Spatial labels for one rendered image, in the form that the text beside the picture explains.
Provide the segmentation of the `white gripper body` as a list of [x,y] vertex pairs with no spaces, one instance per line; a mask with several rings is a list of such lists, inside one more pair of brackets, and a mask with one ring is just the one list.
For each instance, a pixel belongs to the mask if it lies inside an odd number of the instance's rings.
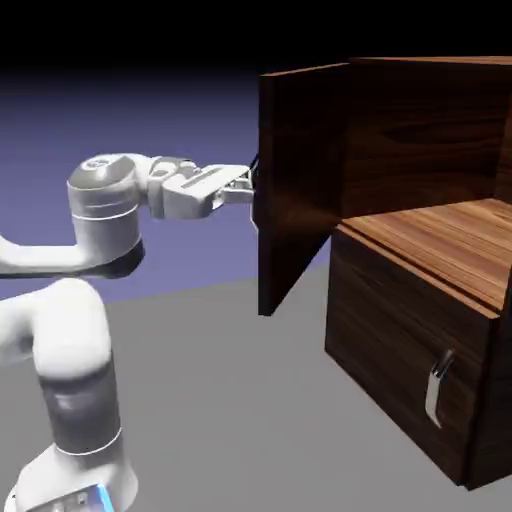
[[221,190],[249,171],[245,165],[212,164],[190,176],[176,173],[163,182],[162,202],[166,219],[202,219],[228,204]]

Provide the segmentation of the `dark metal door handle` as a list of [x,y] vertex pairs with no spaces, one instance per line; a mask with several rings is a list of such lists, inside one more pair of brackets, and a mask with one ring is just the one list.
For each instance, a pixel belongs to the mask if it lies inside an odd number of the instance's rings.
[[251,184],[251,191],[252,191],[250,219],[251,219],[251,223],[256,231],[259,231],[258,221],[257,221],[257,204],[256,204],[258,166],[259,166],[259,154],[256,154],[249,166],[249,174],[248,174],[250,184]]

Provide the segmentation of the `tall dark wood cabinet door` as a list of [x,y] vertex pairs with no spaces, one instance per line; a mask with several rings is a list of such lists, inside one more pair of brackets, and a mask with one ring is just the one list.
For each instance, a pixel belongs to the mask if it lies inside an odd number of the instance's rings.
[[259,78],[258,313],[272,315],[339,217],[346,63]]

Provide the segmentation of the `dark wood cabinet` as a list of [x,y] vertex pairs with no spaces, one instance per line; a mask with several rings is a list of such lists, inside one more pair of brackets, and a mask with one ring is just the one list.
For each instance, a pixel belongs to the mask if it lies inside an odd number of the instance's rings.
[[348,86],[335,230],[499,317],[471,449],[477,489],[512,475],[512,57],[357,58]]

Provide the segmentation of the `wide dark wood cabinet door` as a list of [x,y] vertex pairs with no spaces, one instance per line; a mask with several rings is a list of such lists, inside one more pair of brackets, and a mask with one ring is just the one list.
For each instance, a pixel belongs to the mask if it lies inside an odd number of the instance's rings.
[[[454,483],[468,489],[486,350],[499,317],[339,227],[331,242],[326,352]],[[429,372],[455,353],[438,429],[424,410]]]

